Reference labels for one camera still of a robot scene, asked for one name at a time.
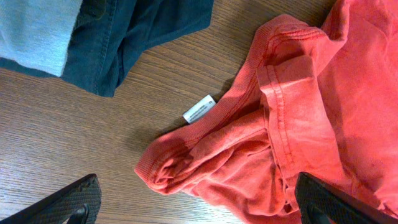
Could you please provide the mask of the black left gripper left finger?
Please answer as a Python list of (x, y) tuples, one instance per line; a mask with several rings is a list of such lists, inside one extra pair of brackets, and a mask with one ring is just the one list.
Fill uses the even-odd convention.
[(1, 220), (1, 224), (95, 224), (101, 207), (96, 174), (88, 174), (39, 202)]

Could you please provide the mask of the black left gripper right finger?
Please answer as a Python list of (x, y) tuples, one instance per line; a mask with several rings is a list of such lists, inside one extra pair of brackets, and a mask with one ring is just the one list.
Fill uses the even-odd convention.
[(300, 172), (295, 198), (303, 224), (397, 224), (397, 219), (370, 207), (308, 172)]

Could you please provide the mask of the orange Fram t-shirt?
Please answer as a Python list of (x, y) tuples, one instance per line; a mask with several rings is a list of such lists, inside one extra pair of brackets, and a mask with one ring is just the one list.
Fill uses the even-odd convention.
[(397, 2), (337, 1), (321, 27), (266, 22), (229, 91), (135, 171), (246, 223), (299, 223), (301, 172), (396, 217)]

